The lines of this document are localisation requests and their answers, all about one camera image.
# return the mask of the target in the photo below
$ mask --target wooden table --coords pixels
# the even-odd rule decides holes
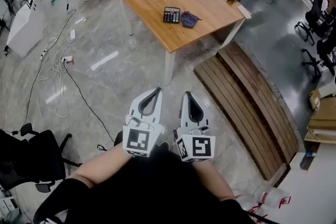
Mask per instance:
[[[171,83],[175,53],[185,45],[196,41],[212,32],[234,24],[231,32],[223,43],[230,43],[246,18],[250,18],[248,11],[242,14],[239,3],[228,5],[227,0],[120,0],[125,26],[129,35],[132,35],[131,23],[128,19],[124,2],[126,2],[143,22],[152,30],[166,49],[164,83]],[[165,7],[178,7],[181,13],[189,11],[202,20],[199,20],[192,29],[179,24],[163,22]]]

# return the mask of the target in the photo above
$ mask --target gray floor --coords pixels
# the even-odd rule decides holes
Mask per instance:
[[[264,0],[241,0],[241,3],[252,12],[253,18],[245,22],[236,38],[251,49],[267,70],[289,105],[301,135],[304,135],[310,116],[307,96],[313,85],[310,83],[311,72],[300,65],[300,49],[308,48],[313,52],[314,48],[301,39],[293,26],[303,18],[305,7],[300,0],[276,0],[273,5],[266,4]],[[53,44],[68,18],[66,0],[60,0],[55,6],[51,6],[50,0],[42,0],[41,5],[46,16],[43,40],[26,58],[15,54],[7,58],[0,55],[0,126],[5,130],[21,127],[29,89],[39,67],[39,55]],[[78,31],[71,51],[75,64],[69,67],[69,72],[88,103],[104,121],[112,138],[122,129],[132,100],[145,90],[159,86],[164,91],[161,117],[164,132],[159,140],[168,140],[176,150],[172,130],[179,124],[181,96],[187,90],[193,91],[211,112],[213,134],[217,136],[216,167],[233,188],[252,193],[262,178],[232,127],[193,74],[193,67],[213,55],[219,44],[212,37],[206,37],[177,53],[174,77],[171,85],[166,87],[163,83],[163,47],[131,12],[134,34],[128,36],[119,0],[70,0],[72,8],[76,8],[77,12],[60,38],[69,38],[72,29]],[[83,17],[85,20],[76,24]],[[6,31],[2,33],[0,44],[5,43],[7,35]],[[118,55],[115,58],[95,70],[91,69],[93,64],[107,55],[116,54],[116,51]],[[67,133],[72,133],[73,138],[65,149],[64,157],[85,162],[97,154],[97,144],[109,148],[112,142],[101,123],[86,107],[71,79],[65,74],[62,81],[66,87],[64,95],[68,116],[61,119],[55,114],[57,100],[58,113],[65,113],[61,97],[46,102],[59,89],[59,81],[54,76],[35,84],[27,121],[36,131],[52,130],[58,143]],[[69,173],[72,168],[67,166],[67,169]],[[20,185],[16,191],[19,205],[30,217],[47,197],[47,194],[38,193],[32,183]]]

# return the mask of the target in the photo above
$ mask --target black sleeve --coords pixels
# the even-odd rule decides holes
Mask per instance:
[[[34,224],[40,224],[46,218],[53,217],[73,204],[87,197],[89,187],[82,181],[69,178],[61,182],[49,197],[41,204],[34,215]]]
[[[254,224],[254,221],[241,208],[236,200],[225,200],[221,202],[223,212],[226,212],[226,223]]]

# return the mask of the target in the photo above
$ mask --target white table leg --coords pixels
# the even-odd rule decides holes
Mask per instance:
[[[224,43],[222,44],[221,48],[225,47],[232,41],[232,39],[235,37],[235,35],[237,34],[238,30],[240,29],[245,20],[246,19],[244,18],[235,23],[235,26],[232,28],[231,32],[229,33]]]
[[[122,15],[124,16],[124,20],[125,20],[125,27],[126,27],[127,34],[132,36],[133,31],[132,31],[131,21],[129,19],[129,15],[127,13],[126,6],[123,0],[120,0],[120,5],[122,9]]]
[[[172,82],[173,69],[175,62],[175,52],[168,52],[166,50],[166,62],[164,68],[164,84],[167,86]]]

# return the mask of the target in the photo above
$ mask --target person's arm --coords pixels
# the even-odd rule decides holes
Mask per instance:
[[[70,178],[77,179],[89,188],[109,179],[118,172],[133,156],[122,149],[122,143],[83,163]]]
[[[230,186],[210,161],[194,162],[193,166],[202,184],[220,201],[235,199]]]

